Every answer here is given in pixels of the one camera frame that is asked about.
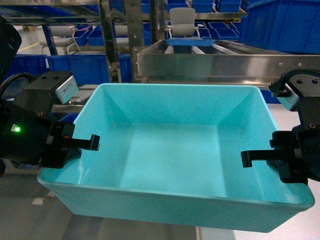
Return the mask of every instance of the metal shelving rack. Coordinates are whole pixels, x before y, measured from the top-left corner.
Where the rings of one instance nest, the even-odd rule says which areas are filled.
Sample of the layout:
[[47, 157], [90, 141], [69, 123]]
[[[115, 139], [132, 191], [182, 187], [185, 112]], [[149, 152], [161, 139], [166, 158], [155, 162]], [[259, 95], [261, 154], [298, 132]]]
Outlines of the metal shelving rack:
[[[110, 10], [109, 0], [2, 0], [0, 6], [11, 8], [14, 6], [51, 6], [63, 10], [72, 15], [39, 15], [22, 11], [17, 15], [5, 15], [4, 17], [13, 25], [41, 25], [48, 43], [51, 55], [57, 54], [57, 49], [50, 31], [52, 25], [101, 25], [104, 50], [107, 57], [110, 79], [117, 83], [121, 79], [119, 70], [118, 53], [115, 49], [115, 41], [112, 31], [112, 20], [115, 18], [126, 21], [128, 25], [129, 49], [142, 47], [144, 42], [143, 21], [150, 21], [151, 42], [165, 39], [165, 19], [169, 19], [166, 11], [165, 0], [150, 0], [150, 5], [155, 9], [150, 9], [150, 14], [141, 13], [141, 0], [124, 0], [125, 15], [120, 12]], [[84, 6], [98, 5], [99, 13], [85, 8]], [[245, 12], [238, 13], [197, 13], [197, 20], [226, 20], [237, 19], [244, 16]], [[85, 50], [100, 50], [101, 47], [84, 47]]]

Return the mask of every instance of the metal frame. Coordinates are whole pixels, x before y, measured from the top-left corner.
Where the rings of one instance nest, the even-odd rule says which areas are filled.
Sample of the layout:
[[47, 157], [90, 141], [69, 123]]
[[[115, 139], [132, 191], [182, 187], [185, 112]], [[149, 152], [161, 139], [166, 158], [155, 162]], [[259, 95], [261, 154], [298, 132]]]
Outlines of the metal frame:
[[[66, 12], [78, 14], [75, 16], [4, 16], [13, 25], [42, 25], [43, 32], [48, 43], [51, 55], [57, 55], [55, 42], [50, 31], [52, 25], [101, 25], [104, 50], [107, 58], [109, 77], [113, 83], [121, 82], [118, 53], [115, 50], [115, 42], [112, 31], [112, 14], [109, 0], [2, 0], [0, 6], [54, 6]], [[99, 14], [83, 5], [98, 5]]]
[[319, 69], [320, 55], [293, 55], [263, 50], [231, 41], [211, 47], [168, 46], [158, 41], [148, 48], [135, 48], [134, 76], [150, 83], [255, 85], [274, 83], [298, 68]]

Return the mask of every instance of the gray floor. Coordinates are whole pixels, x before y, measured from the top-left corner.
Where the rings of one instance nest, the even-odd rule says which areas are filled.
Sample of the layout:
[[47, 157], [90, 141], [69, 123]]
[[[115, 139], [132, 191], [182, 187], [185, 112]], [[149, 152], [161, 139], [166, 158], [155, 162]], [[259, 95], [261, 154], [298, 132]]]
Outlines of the gray floor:
[[[195, 240], [196, 228], [73, 214], [35, 175], [0, 178], [1, 240]], [[32, 205], [43, 198], [42, 205]]]

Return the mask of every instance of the blue storage bin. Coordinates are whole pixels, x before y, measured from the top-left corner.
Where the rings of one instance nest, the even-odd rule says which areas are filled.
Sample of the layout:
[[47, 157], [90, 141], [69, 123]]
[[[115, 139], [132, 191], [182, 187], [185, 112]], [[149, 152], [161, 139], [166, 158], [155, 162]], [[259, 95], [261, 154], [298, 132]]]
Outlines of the blue storage bin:
[[212, 37], [215, 34], [215, 29], [229, 29], [229, 26], [222, 21], [209, 22], [207, 26]]
[[144, 30], [144, 45], [150, 46], [151, 45], [151, 33], [149, 31]]
[[230, 22], [230, 28], [233, 29], [235, 31], [235, 33], [239, 36], [240, 35], [241, 22], [238, 22], [238, 21]]
[[66, 116], [64, 116], [63, 118], [61, 118], [59, 121], [60, 122], [66, 122], [66, 123], [73, 123], [76, 118], [78, 117], [78, 113], [70, 113]]
[[269, 90], [261, 90], [262, 96], [267, 104], [280, 104], [278, 98], [271, 96]]
[[218, 28], [213, 31], [212, 38], [216, 40], [239, 40], [239, 36], [233, 29]]
[[230, 28], [231, 29], [240, 29], [241, 28], [241, 22], [239, 21], [232, 21], [230, 22]]
[[150, 4], [141, 4], [141, 7], [142, 7], [143, 14], [150, 13]]
[[18, 73], [27, 72], [37, 76], [46, 71], [45, 55], [16, 55], [4, 79]]
[[247, 24], [248, 16], [241, 17], [241, 27], [240, 27], [240, 34], [239, 34], [239, 42], [244, 43], [247, 41], [248, 36], [248, 24]]
[[37, 179], [77, 215], [270, 232], [315, 204], [265, 161], [243, 168], [277, 130], [253, 86], [102, 84], [74, 124], [99, 151]]
[[248, 9], [248, 6], [252, 5], [252, 4], [255, 4], [257, 2], [259, 2], [260, 0], [250, 0], [250, 1], [247, 1], [247, 0], [242, 0], [241, 1], [241, 8], [245, 11], [247, 11]]
[[168, 3], [166, 5], [166, 10], [169, 13], [170, 9], [175, 9], [175, 8], [186, 8], [187, 7], [187, 3], [183, 0], [183, 1], [178, 1], [178, 2], [182, 2], [182, 3]]
[[220, 0], [215, 1], [215, 9], [219, 13], [238, 13], [240, 7], [239, 3], [229, 3], [229, 2], [221, 2]]
[[200, 26], [200, 27], [199, 27], [200, 29], [206, 29], [206, 28], [207, 28], [207, 26], [206, 26], [206, 24], [205, 24], [204, 21], [196, 21], [196, 22], [194, 23], [194, 26], [197, 27], [198, 24], [202, 24], [202, 25], [203, 25], [203, 26]]
[[223, 4], [240, 4], [241, 0], [220, 0]]
[[84, 46], [87, 44], [88, 42], [87, 38], [90, 35], [90, 33], [93, 31], [92, 26], [87, 26], [87, 27], [88, 27], [87, 30], [77, 30], [74, 33], [75, 41], [79, 46]]
[[49, 15], [49, 16], [72, 16], [71, 13], [67, 11], [60, 10], [58, 8], [54, 8], [51, 6], [23, 6], [24, 9], [30, 9], [31, 11], [37, 12], [41, 15]]
[[213, 0], [192, 0], [192, 4], [213, 4]]
[[86, 9], [96, 12], [97, 14], [99, 13], [98, 5], [85, 5], [84, 7]]
[[[47, 57], [51, 71], [72, 71], [78, 85], [109, 83], [105, 55], [63, 55]], [[129, 54], [119, 55], [123, 83], [132, 81]]]
[[[199, 28], [200, 38], [202, 39], [212, 39], [211, 34], [207, 28]], [[194, 31], [193, 37], [198, 37], [197, 31]]]
[[192, 8], [195, 10], [196, 13], [211, 13], [213, 9], [213, 3], [193, 3]]
[[319, 9], [319, 0], [264, 0], [250, 5], [243, 43], [267, 50], [320, 54]]
[[104, 46], [104, 38], [101, 28], [96, 27], [87, 37], [90, 46]]

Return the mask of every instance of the white office chair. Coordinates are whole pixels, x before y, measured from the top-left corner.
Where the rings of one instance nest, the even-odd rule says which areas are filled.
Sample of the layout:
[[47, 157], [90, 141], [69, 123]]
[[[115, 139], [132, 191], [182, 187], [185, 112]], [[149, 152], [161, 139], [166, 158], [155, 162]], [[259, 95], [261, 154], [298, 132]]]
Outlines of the white office chair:
[[195, 26], [196, 11], [190, 7], [172, 8], [169, 12], [171, 25], [167, 25], [167, 31], [170, 39], [173, 37], [188, 37], [192, 36], [196, 31], [198, 37], [188, 37], [200, 39], [199, 27], [204, 27], [202, 24]]
[[[61, 47], [64, 54], [70, 53], [70, 47], [76, 46], [81, 53], [80, 47], [75, 39], [75, 33], [77, 28], [75, 26], [51, 26], [51, 32], [54, 37], [54, 43], [56, 47]], [[42, 46], [42, 54], [44, 54], [44, 48], [48, 47], [47, 40], [41, 40], [39, 44]]]

